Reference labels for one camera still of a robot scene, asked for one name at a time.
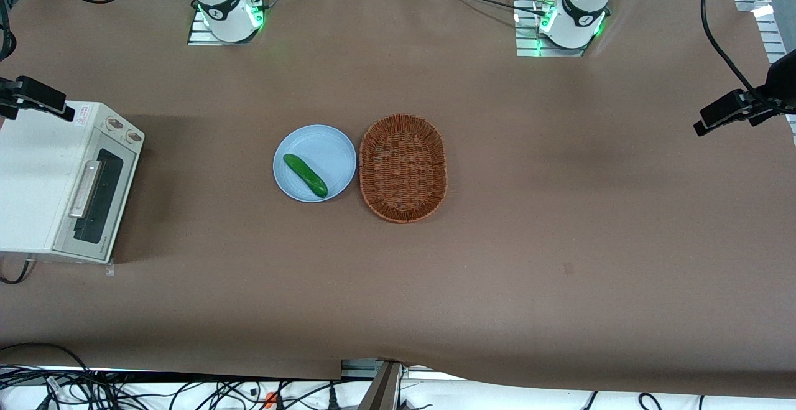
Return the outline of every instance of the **light blue plate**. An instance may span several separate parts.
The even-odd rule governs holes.
[[[310,190],[296,172],[285,163],[282,156],[292,153],[299,156],[307,166],[326,183],[329,195],[318,197]],[[302,202],[322,202],[343,192],[356,172],[356,150],[351,140],[335,127],[301,127],[287,135],[276,148],[274,155],[274,178],[276,184],[290,197]]]

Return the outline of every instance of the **toaster oven door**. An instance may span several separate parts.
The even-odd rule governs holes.
[[[94,129],[54,249],[108,262],[136,153]]]

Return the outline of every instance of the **oval basket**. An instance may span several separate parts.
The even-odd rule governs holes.
[[[443,138],[423,118],[393,114],[376,121],[362,138],[359,160],[364,202],[390,222],[429,217],[445,199]]]

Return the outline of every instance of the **toaster oven knob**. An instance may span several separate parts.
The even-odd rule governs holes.
[[[119,119],[108,118],[107,120],[105,120],[105,126],[107,126],[108,130],[111,130],[112,132],[114,130],[121,129],[122,127],[124,127],[124,124],[120,123]]]
[[[130,143],[130,144],[141,142],[142,139],[143,138],[141,138],[141,135],[137,134],[136,132],[134,132],[132,130],[127,132],[127,142]]]

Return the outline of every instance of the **brown paper tabletop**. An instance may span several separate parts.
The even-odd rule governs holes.
[[[253,44],[189,47],[189,3],[12,11],[4,77],[102,101],[147,140],[116,276],[36,265],[0,287],[3,344],[116,368],[328,378],[383,356],[501,384],[796,396],[794,144],[781,117],[694,135],[739,87],[698,0],[613,0],[584,58],[518,58],[512,12],[471,0],[279,0]],[[709,14],[762,82],[754,17]],[[356,146],[392,113],[444,138],[432,217],[387,223],[356,180],[319,204],[276,186],[293,129]]]

